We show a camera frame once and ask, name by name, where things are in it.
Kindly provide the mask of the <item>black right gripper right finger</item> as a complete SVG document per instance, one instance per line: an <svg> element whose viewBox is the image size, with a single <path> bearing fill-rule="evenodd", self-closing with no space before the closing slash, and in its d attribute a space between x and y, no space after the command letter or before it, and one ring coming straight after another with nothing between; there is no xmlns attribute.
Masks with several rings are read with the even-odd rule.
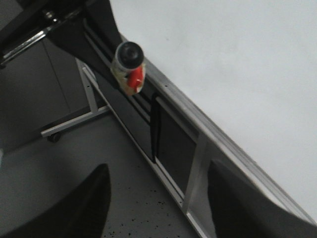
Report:
<svg viewBox="0 0 317 238"><path fill-rule="evenodd" d="M239 171L211 161L208 197L219 238L315 238L316 226L265 197Z"/></svg>

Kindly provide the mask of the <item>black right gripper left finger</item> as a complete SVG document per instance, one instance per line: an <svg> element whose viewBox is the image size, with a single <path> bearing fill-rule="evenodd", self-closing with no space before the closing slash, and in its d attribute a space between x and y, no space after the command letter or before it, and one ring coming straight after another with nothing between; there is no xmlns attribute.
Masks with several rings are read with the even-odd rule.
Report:
<svg viewBox="0 0 317 238"><path fill-rule="evenodd" d="M109 168L100 164L53 207L1 237L100 238L110 203Z"/></svg>

